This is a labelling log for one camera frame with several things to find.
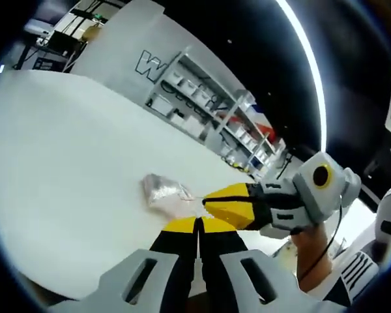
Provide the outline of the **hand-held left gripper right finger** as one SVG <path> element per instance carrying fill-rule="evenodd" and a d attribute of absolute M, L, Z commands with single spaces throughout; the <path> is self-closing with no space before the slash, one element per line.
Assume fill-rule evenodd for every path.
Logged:
<path fill-rule="evenodd" d="M 345 312 L 300 290 L 293 274 L 217 218 L 199 219 L 202 275 L 217 312 Z"/>

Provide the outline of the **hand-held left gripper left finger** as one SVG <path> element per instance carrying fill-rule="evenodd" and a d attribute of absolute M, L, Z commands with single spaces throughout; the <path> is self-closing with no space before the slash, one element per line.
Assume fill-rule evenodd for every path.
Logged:
<path fill-rule="evenodd" d="M 138 249 L 101 275 L 97 289 L 50 312 L 183 312 L 194 279 L 199 219 L 175 219 L 150 249 Z"/>

